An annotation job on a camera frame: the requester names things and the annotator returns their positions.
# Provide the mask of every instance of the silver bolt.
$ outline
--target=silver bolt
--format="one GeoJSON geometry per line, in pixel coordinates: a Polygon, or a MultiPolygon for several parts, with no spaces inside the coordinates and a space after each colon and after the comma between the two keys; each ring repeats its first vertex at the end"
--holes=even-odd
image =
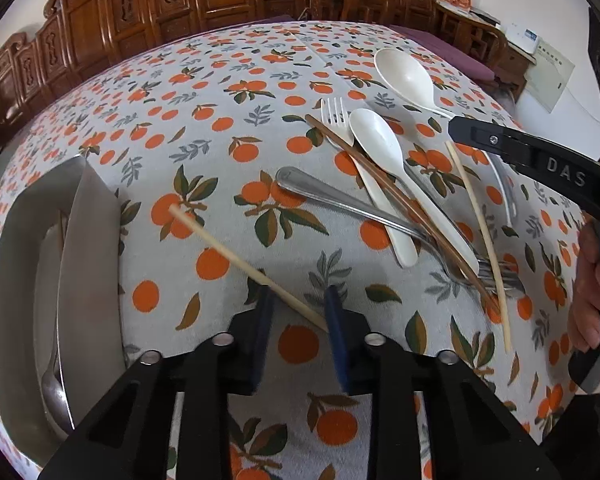
{"type": "Polygon", "coordinates": [[[221,332],[216,334],[211,341],[216,346],[227,346],[234,342],[234,336],[228,332],[221,332]]]}
{"type": "Polygon", "coordinates": [[[443,350],[438,352],[438,359],[440,359],[440,361],[445,365],[454,365],[460,360],[458,354],[452,350],[443,350]]]}
{"type": "Polygon", "coordinates": [[[369,346],[382,346],[386,342],[386,338],[378,332],[369,332],[365,335],[365,343],[369,346]]]}
{"type": "Polygon", "coordinates": [[[155,365],[160,359],[162,359],[162,354],[157,350],[147,350],[140,356],[140,362],[143,365],[155,365]]]}

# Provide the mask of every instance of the white spoon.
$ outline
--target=white spoon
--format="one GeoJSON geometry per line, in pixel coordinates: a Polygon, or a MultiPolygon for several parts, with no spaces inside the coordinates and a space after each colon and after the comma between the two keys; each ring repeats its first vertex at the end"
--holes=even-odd
{"type": "Polygon", "coordinates": [[[371,159],[380,168],[399,178],[404,183],[420,203],[425,213],[429,215],[431,221],[477,274],[480,270],[480,265],[478,264],[478,258],[473,248],[462,237],[446,215],[440,211],[438,206],[404,171],[400,144],[385,120],[373,110],[358,108],[351,113],[349,125],[354,136],[371,159]]]}
{"type": "MultiPolygon", "coordinates": [[[[418,108],[453,119],[456,114],[436,105],[433,81],[427,70],[411,54],[396,48],[381,48],[374,56],[376,70],[384,83],[405,101],[418,108]]],[[[518,212],[515,197],[507,185],[507,173],[502,160],[496,155],[484,152],[493,168],[498,187],[504,197],[507,225],[513,227],[518,212]]]]}

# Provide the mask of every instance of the fork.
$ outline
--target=fork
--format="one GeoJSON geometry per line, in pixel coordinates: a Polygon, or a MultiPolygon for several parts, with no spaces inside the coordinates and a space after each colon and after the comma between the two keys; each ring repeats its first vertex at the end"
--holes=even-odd
{"type": "MultiPolygon", "coordinates": [[[[460,285],[471,285],[458,266],[456,266],[445,253],[440,251],[432,237],[403,218],[399,218],[398,216],[388,214],[385,211],[370,206],[333,186],[329,186],[329,184],[312,177],[298,168],[290,166],[280,168],[276,173],[276,182],[283,189],[317,200],[318,202],[342,208],[366,218],[371,218],[388,227],[402,231],[403,233],[416,238],[421,241],[432,256],[439,261],[445,274],[453,282],[459,283],[460,285]]],[[[490,262],[478,256],[478,265],[478,277],[483,280],[487,290],[495,290],[495,280],[493,278],[490,262]]],[[[509,265],[508,262],[498,262],[505,291],[509,296],[514,298],[522,297],[525,294],[525,287],[518,275],[511,270],[509,265]]]]}
{"type": "MultiPolygon", "coordinates": [[[[339,99],[322,99],[320,104],[320,113],[322,115],[322,123],[330,127],[331,131],[339,136],[349,146],[353,146],[353,133],[349,127],[349,113],[345,108],[342,98],[339,99]]],[[[384,195],[380,185],[369,174],[367,170],[362,168],[357,161],[353,160],[360,178],[366,187],[366,191],[371,197],[373,204],[385,213],[392,216],[398,216],[395,207],[389,202],[389,199],[384,195]]],[[[413,241],[407,234],[400,232],[391,227],[387,228],[389,240],[394,247],[395,257],[401,267],[411,267],[418,261],[418,251],[416,250],[413,241]]]]}

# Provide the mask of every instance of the white plastic fork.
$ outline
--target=white plastic fork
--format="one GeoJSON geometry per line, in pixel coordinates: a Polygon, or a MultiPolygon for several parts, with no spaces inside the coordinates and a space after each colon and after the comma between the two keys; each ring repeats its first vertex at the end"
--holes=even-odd
{"type": "MultiPolygon", "coordinates": [[[[322,99],[320,106],[320,113],[322,115],[322,123],[328,126],[333,133],[339,136],[349,146],[353,146],[354,137],[349,127],[349,114],[347,109],[344,107],[342,98],[339,99],[322,99]]],[[[370,175],[370,173],[362,168],[353,158],[351,159],[355,165],[360,178],[366,187],[366,191],[371,197],[371,201],[378,208],[394,216],[399,216],[395,207],[389,202],[389,199],[384,195],[380,185],[370,175]]],[[[389,240],[394,247],[395,257],[398,263],[402,267],[411,267],[418,261],[418,251],[416,250],[411,237],[402,233],[396,229],[387,227],[387,234],[389,240]]]]}

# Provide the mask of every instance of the orange print tablecloth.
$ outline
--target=orange print tablecloth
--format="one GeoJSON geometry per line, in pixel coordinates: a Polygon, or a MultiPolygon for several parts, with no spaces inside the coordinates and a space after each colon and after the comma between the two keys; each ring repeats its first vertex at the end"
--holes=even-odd
{"type": "MultiPolygon", "coordinates": [[[[316,310],[336,285],[346,308],[405,348],[434,355],[455,347],[539,441],[574,391],[566,313],[582,222],[575,204],[507,168],[518,220],[506,227],[486,158],[461,147],[500,259],[526,288],[522,300],[509,300],[516,352],[507,354],[497,314],[485,315],[475,292],[450,282],[430,254],[402,269],[383,227],[289,195],[272,180],[278,168],[297,166],[368,200],[349,158],[302,119],[319,111],[322,97],[343,97],[349,110],[365,105],[388,121],[407,163],[484,252],[445,155],[447,121],[385,88],[373,63],[384,46],[426,67],[443,107],[519,126],[458,70],[388,28],[291,22],[210,32],[125,61],[33,120],[0,181],[0,229],[21,190],[79,152],[121,203],[120,309],[130,360],[145,349],[190,351],[253,306],[246,276],[171,220],[168,206],[179,203],[316,310]]],[[[326,335],[286,306],[274,313],[257,394],[231,397],[229,406],[238,480],[366,478],[370,399],[341,393],[326,335]]],[[[419,417],[430,476],[422,409],[419,417]]],[[[173,439],[171,477],[175,446],[173,439]]],[[[0,448],[24,478],[37,476],[39,465],[1,422],[0,448]]]]}

